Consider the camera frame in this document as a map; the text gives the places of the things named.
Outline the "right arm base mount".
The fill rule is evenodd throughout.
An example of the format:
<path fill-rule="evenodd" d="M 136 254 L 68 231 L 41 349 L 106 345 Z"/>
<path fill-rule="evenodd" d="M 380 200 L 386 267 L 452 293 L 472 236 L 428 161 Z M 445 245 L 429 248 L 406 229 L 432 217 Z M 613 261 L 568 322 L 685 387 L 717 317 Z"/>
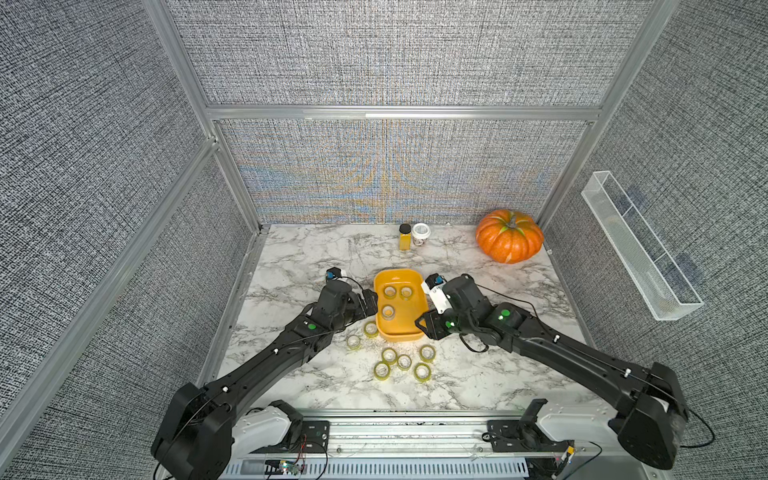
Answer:
<path fill-rule="evenodd" d="M 608 407 L 534 399 L 519 416 L 488 421 L 480 438 L 495 453 L 551 453 L 558 462 L 570 463 L 584 451 L 619 448 L 608 426 L 613 413 Z"/>

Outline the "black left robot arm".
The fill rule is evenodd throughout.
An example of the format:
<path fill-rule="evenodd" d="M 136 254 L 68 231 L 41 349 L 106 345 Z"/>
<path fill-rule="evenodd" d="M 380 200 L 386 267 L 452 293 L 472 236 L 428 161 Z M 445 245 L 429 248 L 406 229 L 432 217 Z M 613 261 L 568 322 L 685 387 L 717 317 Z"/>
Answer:
<path fill-rule="evenodd" d="M 172 396 L 151 454 L 175 479 L 216 479 L 232 458 L 235 425 L 280 379 L 327 348 L 333 337 L 378 311 L 371 289 L 357 293 L 329 280 L 264 350 L 201 387 L 181 386 Z"/>

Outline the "grey clear tape roll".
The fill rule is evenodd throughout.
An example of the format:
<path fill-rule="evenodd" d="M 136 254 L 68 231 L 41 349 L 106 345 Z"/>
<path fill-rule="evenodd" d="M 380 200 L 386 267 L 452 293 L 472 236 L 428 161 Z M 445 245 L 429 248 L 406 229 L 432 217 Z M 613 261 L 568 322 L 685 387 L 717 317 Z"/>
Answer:
<path fill-rule="evenodd" d="M 395 317 L 395 308 L 391 305 L 385 305 L 381 310 L 381 316 L 384 320 L 393 320 Z"/>

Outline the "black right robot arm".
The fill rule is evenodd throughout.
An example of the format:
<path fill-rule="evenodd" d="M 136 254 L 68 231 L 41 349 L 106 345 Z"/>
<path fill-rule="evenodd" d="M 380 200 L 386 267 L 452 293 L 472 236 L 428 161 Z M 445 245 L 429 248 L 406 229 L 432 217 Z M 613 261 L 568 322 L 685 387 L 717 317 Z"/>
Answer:
<path fill-rule="evenodd" d="M 421 288 L 433 307 L 415 324 L 430 339 L 473 335 L 488 347 L 558 371 L 615 410 L 608 426 L 628 454 L 650 467 L 673 467 L 691 411 L 671 368 L 621 360 L 567 336 L 509 300 L 494 304 L 468 274 L 451 280 L 432 274 Z"/>

